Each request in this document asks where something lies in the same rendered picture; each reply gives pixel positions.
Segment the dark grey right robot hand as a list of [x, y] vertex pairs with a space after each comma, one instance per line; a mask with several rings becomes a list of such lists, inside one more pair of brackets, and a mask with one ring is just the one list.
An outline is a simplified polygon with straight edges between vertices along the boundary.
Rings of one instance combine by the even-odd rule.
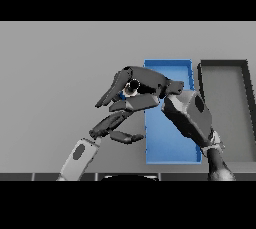
[[[132, 79], [137, 79], [140, 82], [138, 94], [123, 100], [120, 93]], [[145, 67], [127, 66], [115, 74], [110, 88], [96, 103], [96, 107], [107, 106], [113, 101], [109, 107], [110, 112], [140, 111], [158, 106], [159, 100], [169, 94], [180, 95], [183, 88], [183, 81], [169, 79], [163, 74]]]

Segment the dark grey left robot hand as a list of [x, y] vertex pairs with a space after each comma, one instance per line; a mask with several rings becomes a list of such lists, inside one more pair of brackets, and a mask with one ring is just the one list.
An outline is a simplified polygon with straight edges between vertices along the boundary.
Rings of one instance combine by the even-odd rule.
[[119, 111], [115, 112], [105, 119], [100, 121], [95, 127], [89, 131], [89, 135], [96, 140], [98, 137], [105, 137], [107, 135], [114, 141], [132, 144], [134, 142], [140, 141], [144, 138], [141, 134], [131, 135], [122, 131], [117, 131], [117, 128], [132, 115], [129, 111]]

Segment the blue pipe with pale ring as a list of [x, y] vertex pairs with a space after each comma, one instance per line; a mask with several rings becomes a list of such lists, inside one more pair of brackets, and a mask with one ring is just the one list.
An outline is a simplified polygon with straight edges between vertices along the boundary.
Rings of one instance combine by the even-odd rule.
[[125, 100], [128, 97], [134, 97], [138, 94], [138, 88], [140, 87], [140, 82], [137, 79], [132, 79], [128, 82], [124, 89], [120, 93], [120, 97]]

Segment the blue bin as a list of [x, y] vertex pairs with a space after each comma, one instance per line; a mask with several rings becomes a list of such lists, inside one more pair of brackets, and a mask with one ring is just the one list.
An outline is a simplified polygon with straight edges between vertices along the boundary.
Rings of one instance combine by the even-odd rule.
[[[169, 79], [183, 81], [185, 90], [194, 90], [192, 61], [190, 59], [145, 59], [144, 67], [162, 73]], [[146, 163], [200, 164], [202, 154], [199, 147], [184, 137], [161, 111], [160, 104], [144, 111]]]

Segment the dark grey bin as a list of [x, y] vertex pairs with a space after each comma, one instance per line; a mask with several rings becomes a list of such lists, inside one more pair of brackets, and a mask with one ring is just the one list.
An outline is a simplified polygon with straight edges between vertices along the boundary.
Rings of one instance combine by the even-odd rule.
[[256, 103], [247, 60], [201, 60], [199, 89], [227, 162], [256, 162]]

